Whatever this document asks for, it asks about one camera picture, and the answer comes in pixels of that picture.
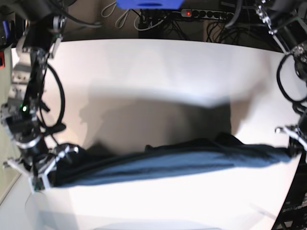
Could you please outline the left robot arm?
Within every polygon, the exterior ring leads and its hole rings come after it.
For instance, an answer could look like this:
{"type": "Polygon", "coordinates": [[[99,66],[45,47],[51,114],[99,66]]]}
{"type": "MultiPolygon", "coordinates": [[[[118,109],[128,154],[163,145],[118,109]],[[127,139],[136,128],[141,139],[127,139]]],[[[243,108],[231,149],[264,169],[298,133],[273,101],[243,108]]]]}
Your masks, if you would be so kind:
{"type": "Polygon", "coordinates": [[[307,22],[301,19],[297,9],[303,4],[302,0],[255,0],[254,11],[259,18],[258,23],[242,21],[241,10],[243,2],[235,4],[233,16],[226,16],[224,30],[227,35],[232,31],[247,32],[248,29],[256,36],[265,32],[272,37],[283,52],[276,71],[277,86],[281,95],[289,103],[299,120],[295,125],[278,127],[276,130],[289,137],[289,148],[295,152],[307,150],[307,99],[294,99],[289,96],[282,84],[282,68],[285,62],[292,58],[297,77],[307,81],[307,22]]]}

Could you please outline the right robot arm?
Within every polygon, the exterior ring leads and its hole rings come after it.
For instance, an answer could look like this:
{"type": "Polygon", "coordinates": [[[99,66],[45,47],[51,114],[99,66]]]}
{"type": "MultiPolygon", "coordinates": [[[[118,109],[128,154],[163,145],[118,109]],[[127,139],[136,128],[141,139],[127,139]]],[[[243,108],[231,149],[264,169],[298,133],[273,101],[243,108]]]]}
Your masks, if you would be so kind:
{"type": "Polygon", "coordinates": [[[22,37],[16,45],[18,62],[12,69],[7,101],[0,108],[0,122],[21,155],[4,162],[24,175],[32,192],[52,188],[58,162],[71,161],[70,154],[80,148],[70,143],[57,144],[50,149],[45,139],[65,129],[62,120],[65,94],[60,92],[60,113],[52,126],[45,124],[42,101],[48,64],[62,41],[66,23],[65,11],[53,0],[3,0],[26,22],[22,37]]]}

